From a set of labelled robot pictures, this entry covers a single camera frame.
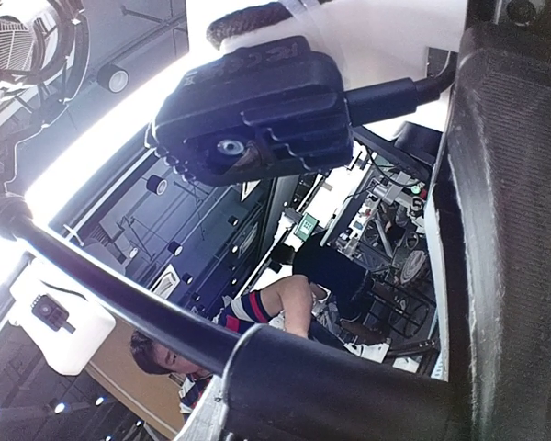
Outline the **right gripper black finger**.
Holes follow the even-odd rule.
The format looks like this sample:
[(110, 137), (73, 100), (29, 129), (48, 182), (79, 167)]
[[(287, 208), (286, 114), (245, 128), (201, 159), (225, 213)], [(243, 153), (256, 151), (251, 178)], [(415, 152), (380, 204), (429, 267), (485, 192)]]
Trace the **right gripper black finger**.
[(551, 42), (504, 25), (468, 28), (451, 103), (472, 436), (543, 440), (551, 391)]

